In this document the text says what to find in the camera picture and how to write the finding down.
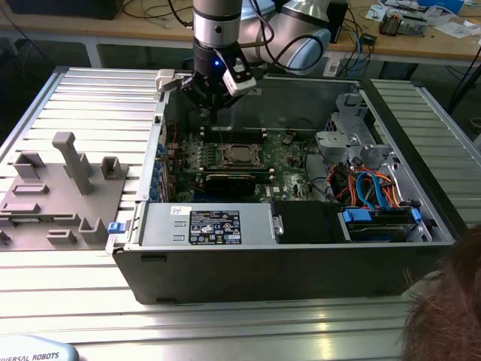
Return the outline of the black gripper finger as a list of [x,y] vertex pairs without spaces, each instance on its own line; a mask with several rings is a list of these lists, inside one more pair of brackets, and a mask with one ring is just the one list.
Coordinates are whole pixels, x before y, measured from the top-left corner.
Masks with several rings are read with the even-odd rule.
[[218,120],[220,111],[230,108],[240,99],[241,96],[231,96],[230,93],[216,94],[216,120]]
[[210,123],[217,123],[217,88],[209,77],[193,74],[181,83],[181,92],[200,111],[201,116]]

